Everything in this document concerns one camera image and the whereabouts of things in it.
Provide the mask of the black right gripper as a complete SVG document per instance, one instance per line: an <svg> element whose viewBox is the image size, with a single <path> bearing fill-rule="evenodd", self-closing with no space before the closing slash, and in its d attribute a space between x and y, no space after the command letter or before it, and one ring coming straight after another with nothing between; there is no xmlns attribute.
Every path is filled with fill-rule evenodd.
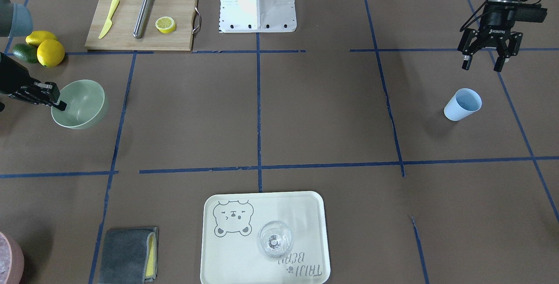
<svg viewBox="0 0 559 284"><path fill-rule="evenodd" d="M60 91L54 82L41 82L30 77L26 67L1 53L0 92L30 104L43 104L65 111L67 103L59 101Z"/></svg>

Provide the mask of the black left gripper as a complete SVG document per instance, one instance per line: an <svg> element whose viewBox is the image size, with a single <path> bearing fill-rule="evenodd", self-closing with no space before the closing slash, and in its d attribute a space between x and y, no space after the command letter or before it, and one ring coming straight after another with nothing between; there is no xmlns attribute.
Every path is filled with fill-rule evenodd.
<svg viewBox="0 0 559 284"><path fill-rule="evenodd" d="M521 5L485 0L464 22L459 29L462 37L457 48L463 55L463 70L470 69L473 55L483 48L497 51L493 70L498 73L505 61L518 54L522 33L512 31L512 27Z"/></svg>

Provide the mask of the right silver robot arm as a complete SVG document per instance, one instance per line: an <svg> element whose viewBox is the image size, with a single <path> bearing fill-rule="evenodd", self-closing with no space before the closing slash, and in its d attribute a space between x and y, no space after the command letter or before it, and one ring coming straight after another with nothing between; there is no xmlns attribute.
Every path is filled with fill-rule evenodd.
<svg viewBox="0 0 559 284"><path fill-rule="evenodd" d="M30 11L11 0L0 0L0 35L3 38L30 35L33 22ZM54 82L34 79L23 65L14 61L6 53L0 58L0 92L16 100L30 104L43 104L59 111L66 110L66 103L60 100L60 91Z"/></svg>

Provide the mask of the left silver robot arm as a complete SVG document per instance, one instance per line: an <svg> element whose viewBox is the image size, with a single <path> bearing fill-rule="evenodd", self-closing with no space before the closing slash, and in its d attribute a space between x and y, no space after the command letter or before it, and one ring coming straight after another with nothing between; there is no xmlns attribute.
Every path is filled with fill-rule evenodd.
<svg viewBox="0 0 559 284"><path fill-rule="evenodd" d="M484 48L493 48L498 57L493 70L501 72L513 56L518 55L523 33L512 31L516 22L543 23L547 8L541 0L485 0L460 27L457 51L463 55L462 69L469 70L473 56Z"/></svg>

